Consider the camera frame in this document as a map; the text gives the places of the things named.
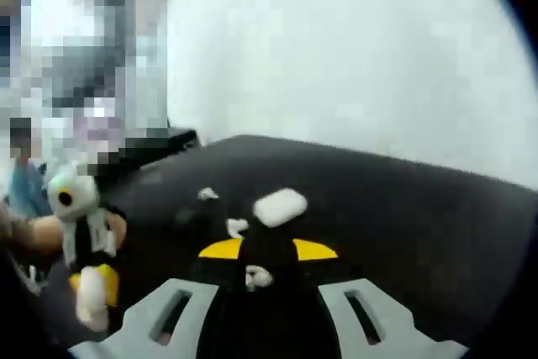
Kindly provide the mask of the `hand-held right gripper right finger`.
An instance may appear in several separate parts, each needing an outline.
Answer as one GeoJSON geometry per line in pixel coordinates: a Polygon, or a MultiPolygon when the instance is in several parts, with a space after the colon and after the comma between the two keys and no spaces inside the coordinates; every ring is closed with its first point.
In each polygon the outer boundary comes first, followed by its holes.
{"type": "Polygon", "coordinates": [[[419,330],[412,311],[326,245],[271,243],[275,358],[461,358],[467,348],[419,330]]]}

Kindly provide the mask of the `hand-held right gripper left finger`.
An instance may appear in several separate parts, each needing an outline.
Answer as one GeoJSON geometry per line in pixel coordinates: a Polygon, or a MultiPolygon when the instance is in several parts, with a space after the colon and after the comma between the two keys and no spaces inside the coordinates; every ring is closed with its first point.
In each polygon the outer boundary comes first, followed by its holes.
{"type": "Polygon", "coordinates": [[[163,282],[125,310],[121,327],[102,341],[70,349],[75,358],[218,358],[235,298],[269,284],[269,271],[240,260],[232,238],[203,249],[186,278],[163,282]]]}

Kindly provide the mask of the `person's left hand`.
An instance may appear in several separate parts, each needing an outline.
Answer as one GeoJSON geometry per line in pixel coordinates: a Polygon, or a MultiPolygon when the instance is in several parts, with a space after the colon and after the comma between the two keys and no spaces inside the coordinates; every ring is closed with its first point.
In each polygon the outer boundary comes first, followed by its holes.
{"type": "Polygon", "coordinates": [[[127,236],[127,216],[115,207],[107,208],[107,223],[114,233],[116,249],[120,250],[127,236]]]}

